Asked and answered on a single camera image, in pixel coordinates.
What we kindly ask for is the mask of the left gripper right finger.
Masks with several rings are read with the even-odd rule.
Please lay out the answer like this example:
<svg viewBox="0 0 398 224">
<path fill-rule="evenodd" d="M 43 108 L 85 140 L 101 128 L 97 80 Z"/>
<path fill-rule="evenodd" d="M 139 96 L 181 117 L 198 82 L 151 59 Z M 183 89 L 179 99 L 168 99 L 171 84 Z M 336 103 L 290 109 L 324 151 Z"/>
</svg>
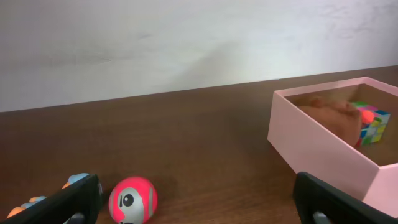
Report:
<svg viewBox="0 0 398 224">
<path fill-rule="evenodd" d="M 397 219 L 308 172 L 296 176 L 293 200 L 302 223 L 397 224 Z"/>
</svg>

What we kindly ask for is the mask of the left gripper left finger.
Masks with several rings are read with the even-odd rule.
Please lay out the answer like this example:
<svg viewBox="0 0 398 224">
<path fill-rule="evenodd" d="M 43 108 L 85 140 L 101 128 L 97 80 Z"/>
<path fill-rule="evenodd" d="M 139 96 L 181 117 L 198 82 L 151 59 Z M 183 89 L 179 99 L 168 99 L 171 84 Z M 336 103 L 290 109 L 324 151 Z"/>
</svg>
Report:
<svg viewBox="0 0 398 224">
<path fill-rule="evenodd" d="M 93 224 L 101 211 L 101 184 L 89 174 L 61 191 L 40 200 L 2 221 L 3 224 L 66 223 L 72 216 L 82 215 L 73 223 Z"/>
</svg>

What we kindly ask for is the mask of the orange and grey ball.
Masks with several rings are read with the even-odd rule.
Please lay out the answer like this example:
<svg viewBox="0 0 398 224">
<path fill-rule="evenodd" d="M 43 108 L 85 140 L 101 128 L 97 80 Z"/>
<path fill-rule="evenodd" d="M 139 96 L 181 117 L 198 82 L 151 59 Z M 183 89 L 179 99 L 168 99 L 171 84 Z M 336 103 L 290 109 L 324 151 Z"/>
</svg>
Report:
<svg viewBox="0 0 398 224">
<path fill-rule="evenodd" d="M 157 192 L 143 177 L 128 177 L 112 190 L 108 200 L 109 213 L 116 223 L 143 224 L 157 208 Z"/>
</svg>

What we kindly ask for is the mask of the brown plush animal toy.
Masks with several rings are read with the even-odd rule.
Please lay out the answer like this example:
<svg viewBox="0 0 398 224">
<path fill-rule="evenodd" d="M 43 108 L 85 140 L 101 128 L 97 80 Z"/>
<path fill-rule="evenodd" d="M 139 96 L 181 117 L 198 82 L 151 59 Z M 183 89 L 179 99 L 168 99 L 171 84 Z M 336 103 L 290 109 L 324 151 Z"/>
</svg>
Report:
<svg viewBox="0 0 398 224">
<path fill-rule="evenodd" d="M 360 110 L 349 101 L 322 96 L 301 100 L 297 106 L 350 146 L 357 144 L 361 130 L 375 118 L 370 111 Z"/>
</svg>

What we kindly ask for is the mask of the multicolour puzzle cube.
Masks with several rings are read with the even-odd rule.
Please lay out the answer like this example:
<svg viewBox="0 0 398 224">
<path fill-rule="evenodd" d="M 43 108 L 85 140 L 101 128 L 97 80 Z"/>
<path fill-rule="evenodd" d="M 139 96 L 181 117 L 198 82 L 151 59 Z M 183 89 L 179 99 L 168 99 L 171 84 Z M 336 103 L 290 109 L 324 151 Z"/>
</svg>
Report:
<svg viewBox="0 0 398 224">
<path fill-rule="evenodd" d="M 356 146 L 379 142 L 389 122 L 391 114 L 363 101 L 354 101 L 353 105 L 361 112 L 362 127 Z"/>
</svg>

